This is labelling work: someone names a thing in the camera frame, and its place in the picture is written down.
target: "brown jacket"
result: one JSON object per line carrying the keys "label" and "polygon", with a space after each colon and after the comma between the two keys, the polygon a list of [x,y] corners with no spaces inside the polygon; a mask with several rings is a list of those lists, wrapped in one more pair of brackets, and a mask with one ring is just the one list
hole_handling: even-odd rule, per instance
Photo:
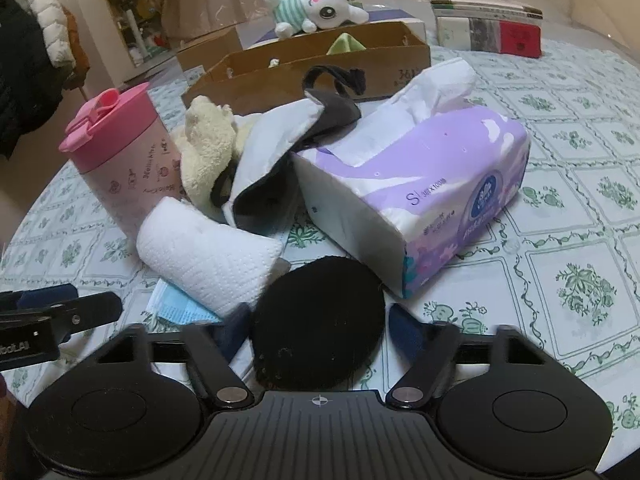
{"label": "brown jacket", "polygon": [[76,17],[65,6],[62,6],[62,10],[64,11],[66,16],[66,29],[69,33],[69,45],[71,46],[71,53],[76,59],[76,66],[71,75],[62,85],[62,88],[65,88],[66,90],[72,90],[74,88],[80,88],[84,86],[86,73],[89,72],[91,66],[89,65],[89,58],[87,57],[86,52],[80,45],[80,35],[78,34],[78,22],[76,22]]}

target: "plush toy ear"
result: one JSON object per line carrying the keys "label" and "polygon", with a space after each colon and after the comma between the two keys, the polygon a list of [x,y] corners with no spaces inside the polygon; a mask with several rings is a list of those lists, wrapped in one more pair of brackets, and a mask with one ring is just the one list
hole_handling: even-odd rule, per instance
{"label": "plush toy ear", "polygon": [[349,6],[349,19],[356,25],[367,23],[369,21],[369,13],[360,7]]}

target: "plush toy head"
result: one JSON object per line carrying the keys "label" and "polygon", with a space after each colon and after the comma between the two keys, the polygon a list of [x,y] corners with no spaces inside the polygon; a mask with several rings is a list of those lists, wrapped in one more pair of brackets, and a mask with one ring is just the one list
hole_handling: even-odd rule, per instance
{"label": "plush toy head", "polygon": [[365,23],[369,14],[349,4],[348,0],[302,0],[307,17],[318,28],[340,27],[343,22]]}

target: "white stuffed animal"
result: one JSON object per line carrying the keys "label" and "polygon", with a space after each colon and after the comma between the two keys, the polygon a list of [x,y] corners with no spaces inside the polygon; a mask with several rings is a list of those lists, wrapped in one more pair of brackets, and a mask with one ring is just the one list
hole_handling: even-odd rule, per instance
{"label": "white stuffed animal", "polygon": [[300,30],[315,32],[335,28],[347,20],[365,23],[369,13],[350,5],[348,0],[264,0],[276,21],[275,33],[284,40]]}

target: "round table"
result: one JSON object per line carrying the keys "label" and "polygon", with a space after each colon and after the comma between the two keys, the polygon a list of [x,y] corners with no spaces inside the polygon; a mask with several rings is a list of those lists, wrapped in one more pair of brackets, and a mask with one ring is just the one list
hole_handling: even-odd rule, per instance
{"label": "round table", "polygon": [[[521,120],[532,147],[518,196],[403,303],[424,321],[448,320],[466,332],[518,326],[583,379],[614,420],[604,470],[640,446],[640,73],[611,52],[556,41],[543,47],[541,59],[432,48],[433,63],[464,57],[478,74],[468,100]],[[150,90],[169,128],[183,120],[185,87],[177,80]],[[295,267],[326,254],[344,251],[300,209],[284,258]],[[157,280],[66,164],[9,245],[0,290],[71,282],[82,295],[116,292],[124,313],[75,335],[57,361],[4,373],[9,390],[28,405],[130,323],[174,330],[147,306]],[[175,366],[158,365],[186,382]],[[404,370],[385,335],[345,386],[378,389],[384,398]]]}

